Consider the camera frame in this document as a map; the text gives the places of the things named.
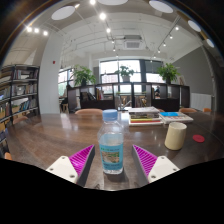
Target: magenta object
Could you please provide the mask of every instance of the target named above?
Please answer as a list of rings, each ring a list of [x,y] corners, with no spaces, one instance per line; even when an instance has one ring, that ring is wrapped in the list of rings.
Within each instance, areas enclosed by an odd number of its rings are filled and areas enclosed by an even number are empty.
[[[133,145],[133,147],[141,163],[142,170],[144,171],[146,177],[148,177],[151,169],[156,163],[157,156],[153,155],[152,153],[148,152],[147,150],[137,145]]]
[[[80,174],[82,173],[83,169],[85,168],[86,162],[90,155],[91,150],[94,148],[94,145],[90,145],[80,151],[76,152],[74,155],[69,157],[71,164],[73,165],[74,169]]]

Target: water bottle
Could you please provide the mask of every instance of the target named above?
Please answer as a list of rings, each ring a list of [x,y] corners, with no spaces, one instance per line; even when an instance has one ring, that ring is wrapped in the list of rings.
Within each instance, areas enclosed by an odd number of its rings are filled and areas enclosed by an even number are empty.
[[[117,110],[104,110],[104,123],[97,134],[103,171],[107,174],[123,171],[123,126],[117,121],[117,115]]]

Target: air vent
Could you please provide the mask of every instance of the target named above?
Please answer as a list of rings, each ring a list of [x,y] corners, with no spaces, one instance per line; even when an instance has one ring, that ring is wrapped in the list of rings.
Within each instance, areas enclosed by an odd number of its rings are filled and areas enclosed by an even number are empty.
[[[142,38],[139,35],[127,35],[124,37],[125,50],[139,50],[142,49]]]

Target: desk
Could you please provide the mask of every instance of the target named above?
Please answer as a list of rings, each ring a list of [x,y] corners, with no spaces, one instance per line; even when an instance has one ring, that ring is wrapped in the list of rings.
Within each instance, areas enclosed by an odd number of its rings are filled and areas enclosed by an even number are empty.
[[[103,173],[97,141],[102,125],[99,115],[44,114],[21,121],[6,130],[12,160],[47,169],[60,156],[71,156],[80,149],[95,144],[93,159],[85,188],[121,190],[138,188],[138,176],[132,158],[132,145],[140,146],[156,156],[167,156],[177,167],[224,158],[224,132],[215,135],[215,128],[224,124],[224,116],[204,113],[189,114],[195,120],[187,124],[187,134],[182,149],[172,151],[164,146],[168,125],[129,127],[128,113],[119,112],[124,125],[124,172],[119,176]],[[204,143],[192,139],[194,134],[205,137]]]

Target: paper cup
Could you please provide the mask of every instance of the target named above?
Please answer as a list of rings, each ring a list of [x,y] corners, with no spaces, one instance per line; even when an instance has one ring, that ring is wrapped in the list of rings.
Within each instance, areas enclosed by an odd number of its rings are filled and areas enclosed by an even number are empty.
[[[165,146],[171,150],[181,149],[184,145],[187,126],[180,122],[172,122],[166,134]]]

